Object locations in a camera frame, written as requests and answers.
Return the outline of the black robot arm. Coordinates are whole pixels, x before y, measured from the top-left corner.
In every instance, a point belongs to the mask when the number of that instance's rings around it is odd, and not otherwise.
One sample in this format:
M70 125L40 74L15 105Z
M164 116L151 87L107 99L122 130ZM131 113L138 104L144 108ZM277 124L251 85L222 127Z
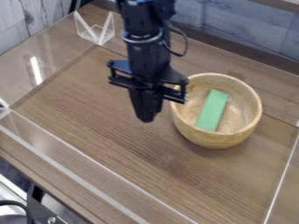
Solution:
M171 57L184 54L171 48L175 0L116 0L124 22L122 39L127 59L111 60L110 83L126 88L135 115L150 123L162 112L163 102L186 102L188 78L171 66Z

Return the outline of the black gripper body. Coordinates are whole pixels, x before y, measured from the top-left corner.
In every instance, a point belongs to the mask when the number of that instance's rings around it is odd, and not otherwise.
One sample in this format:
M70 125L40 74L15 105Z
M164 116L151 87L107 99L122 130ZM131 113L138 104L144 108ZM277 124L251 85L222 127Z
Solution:
M118 87L160 93L163 99L184 103L187 78L171 66L172 54L183 55L171 48L168 31L156 35L135 36L124 32L122 38L127 44L127 59L112 59L110 83Z

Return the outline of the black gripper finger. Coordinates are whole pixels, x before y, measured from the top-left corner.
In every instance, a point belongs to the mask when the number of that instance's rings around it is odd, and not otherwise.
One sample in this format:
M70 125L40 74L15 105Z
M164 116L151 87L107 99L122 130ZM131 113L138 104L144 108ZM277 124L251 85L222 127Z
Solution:
M152 119L158 116L158 114L163 110L163 95L160 93L154 93L154 99L152 99L152 104L154 104L154 112L152 112Z
M154 92L150 89L140 90L135 88L131 88L128 92L138 119L144 123L150 123L155 118Z

